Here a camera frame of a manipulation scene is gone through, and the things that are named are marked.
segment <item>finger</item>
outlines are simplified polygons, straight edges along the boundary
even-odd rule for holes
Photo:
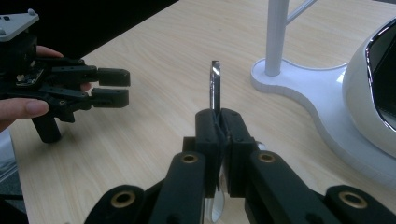
[[[13,119],[13,120],[10,120],[10,119],[8,119],[8,120],[0,120],[0,132],[5,130],[14,121],[15,121],[15,119]]]
[[[92,84],[90,82],[82,83],[80,87],[82,91],[88,91],[92,87]]]
[[[47,102],[37,99],[12,98],[0,101],[2,120],[31,119],[42,116],[49,110]]]
[[[62,58],[63,55],[61,52],[58,52],[54,49],[49,49],[44,46],[37,46],[36,48],[38,57],[54,57],[54,58]]]

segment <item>wooden table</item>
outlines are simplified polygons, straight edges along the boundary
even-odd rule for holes
[[[291,0],[290,10],[302,2]],[[212,60],[221,62],[221,106],[239,112],[250,134],[309,188],[323,194],[350,185],[396,212],[396,191],[334,155],[302,106],[251,86],[251,66],[265,55],[267,6],[180,0],[85,57],[87,64],[131,72],[130,104],[76,112],[76,123],[59,122],[63,138],[51,145],[29,119],[12,125],[30,222],[83,223],[109,189],[147,189],[163,179],[183,137],[195,135],[195,114],[209,108]],[[317,1],[288,26],[284,58],[317,68],[347,63],[395,12],[395,5],[370,0]],[[227,198],[219,223],[248,223],[243,200]]]

